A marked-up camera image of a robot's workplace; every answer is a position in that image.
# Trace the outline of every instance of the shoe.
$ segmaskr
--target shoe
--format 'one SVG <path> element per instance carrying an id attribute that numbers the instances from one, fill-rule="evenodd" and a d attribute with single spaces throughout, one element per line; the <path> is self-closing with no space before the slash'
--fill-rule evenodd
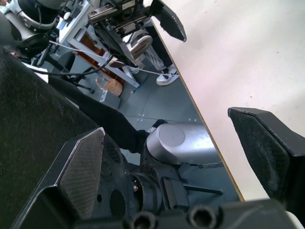
<path id="1" fill-rule="evenodd" d="M 160 125 L 167 123 L 165 120 L 163 119 L 158 119 L 157 122 L 155 122 L 154 125 L 152 125 L 151 128 L 149 128 L 149 130 L 146 130 L 146 132 L 152 134 Z"/>
<path id="2" fill-rule="evenodd" d="M 134 32 L 130 39 L 127 41 L 128 43 L 127 48 L 136 60 L 139 56 L 141 56 L 142 53 L 144 53 L 148 47 L 152 44 L 153 38 L 148 34 L 145 30 L 138 30 Z M 118 58 L 114 57 L 110 63 L 109 66 L 112 68 L 121 68 L 125 66 L 122 62 L 116 62 L 120 61 Z"/>
<path id="3" fill-rule="evenodd" d="M 162 71 L 163 74 L 159 75 L 157 78 L 157 84 L 160 86 L 166 86 L 174 82 L 179 78 L 178 72 L 175 67 L 169 67 Z"/>

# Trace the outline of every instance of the white table surface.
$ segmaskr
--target white table surface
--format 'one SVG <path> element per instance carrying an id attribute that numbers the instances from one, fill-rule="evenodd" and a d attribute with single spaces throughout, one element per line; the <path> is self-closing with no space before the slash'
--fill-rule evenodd
<path id="1" fill-rule="evenodd" d="M 186 43 L 154 24 L 240 198 L 267 198 L 227 109 L 270 111 L 305 136 L 305 1 L 163 1 L 183 23 Z"/>

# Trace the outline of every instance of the metal frame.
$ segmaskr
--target metal frame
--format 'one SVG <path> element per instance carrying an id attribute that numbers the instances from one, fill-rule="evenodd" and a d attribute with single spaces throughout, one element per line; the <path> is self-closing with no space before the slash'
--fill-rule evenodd
<path id="1" fill-rule="evenodd" d="M 66 24 L 62 30 L 60 30 L 59 43 L 64 43 L 66 41 L 77 49 L 94 53 L 93 50 L 91 50 L 90 48 L 88 48 L 87 46 L 85 46 L 80 42 L 80 40 L 82 39 L 83 35 L 87 30 L 84 29 L 83 27 L 88 23 L 87 13 L 90 11 L 92 11 L 92 6 L 87 1 L 85 1 L 80 14 L 76 18 L 74 18 L 70 23 Z M 109 53 L 106 52 L 103 57 L 98 57 L 96 55 L 91 55 L 89 53 L 86 53 L 86 55 L 90 56 L 98 63 L 104 64 L 107 60 L 106 58 L 109 56 Z M 107 69 L 117 74 L 122 79 L 124 79 L 126 82 L 130 83 L 132 86 L 136 88 L 139 87 L 139 83 L 135 80 L 132 73 L 129 71 L 127 67 L 123 67 L 122 68 L 123 71 L 121 71 L 118 68 L 112 68 L 109 65 L 107 65 L 106 67 Z"/>

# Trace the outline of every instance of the wire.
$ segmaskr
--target wire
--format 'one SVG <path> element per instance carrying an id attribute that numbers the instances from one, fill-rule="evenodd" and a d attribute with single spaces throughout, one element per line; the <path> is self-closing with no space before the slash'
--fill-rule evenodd
<path id="1" fill-rule="evenodd" d="M 38 7 L 38 15 L 39 15 L 39 23 L 40 23 L 40 25 L 39 25 L 39 29 L 40 29 L 40 27 L 41 27 L 41 24 L 42 24 L 42 19 L 41 19 L 41 11 L 40 11 L 40 7 Z"/>
<path id="2" fill-rule="evenodd" d="M 149 74 L 147 74 L 147 76 L 146 76 L 144 82 L 143 82 L 142 84 L 140 84 L 136 89 L 134 89 L 134 90 L 131 92 L 131 94 L 135 93 L 140 87 L 142 87 L 142 86 L 146 83 L 146 81 L 148 80 L 148 77 L 149 77 Z"/>
<path id="3" fill-rule="evenodd" d="M 55 45 L 64 47 L 64 48 L 66 48 L 66 49 L 70 49 L 70 50 L 77 51 L 77 52 L 88 53 L 88 54 L 91 54 L 91 55 L 93 55 L 93 56 L 97 56 L 97 57 L 100 57 L 100 58 L 107 59 L 107 57 L 100 56 L 100 55 L 98 55 L 98 54 L 96 54 L 96 53 L 93 53 L 93 52 L 83 51 L 83 50 L 80 50 L 80 49 L 74 49 L 74 48 L 68 47 L 68 46 L 66 46 L 66 45 L 59 44 L 59 43 L 57 43 L 57 42 L 53 42 L 53 41 L 49 41 L 49 42 L 52 43 L 52 44 L 55 44 Z M 141 69 L 141 68 L 137 68 L 137 69 L 139 69 L 139 70 L 142 71 L 142 72 L 151 73 L 151 74 L 155 74 L 155 75 L 160 75 L 160 73 L 151 72 L 151 71 L 144 70 L 144 69 Z M 162 75 L 179 76 L 179 75 L 173 75 L 173 74 L 162 74 Z"/>
<path id="4" fill-rule="evenodd" d="M 103 69 L 104 67 L 106 67 L 107 64 L 109 64 L 109 62 L 111 61 L 111 59 L 113 58 L 113 55 L 111 55 L 109 57 L 109 59 L 99 68 L 93 70 L 93 71 L 90 71 L 90 72 L 86 72 L 86 73 L 48 73 L 48 72 L 43 72 L 43 71 L 39 71 L 39 70 L 33 70 L 33 72 L 36 72 L 36 73 L 40 73 L 40 74 L 47 74 L 47 75 L 90 75 L 92 73 L 96 73 L 98 71 L 100 71 L 101 69 Z"/>

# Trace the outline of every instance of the screw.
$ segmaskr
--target screw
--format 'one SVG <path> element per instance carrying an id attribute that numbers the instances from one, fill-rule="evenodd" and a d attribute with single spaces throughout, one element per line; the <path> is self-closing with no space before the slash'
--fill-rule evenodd
<path id="1" fill-rule="evenodd" d="M 190 211 L 189 222 L 196 228 L 213 229 L 216 227 L 216 215 L 209 207 L 199 205 Z"/>
<path id="2" fill-rule="evenodd" d="M 137 185 L 134 185 L 132 188 L 133 188 L 133 192 L 136 192 L 139 189 L 139 187 Z"/>

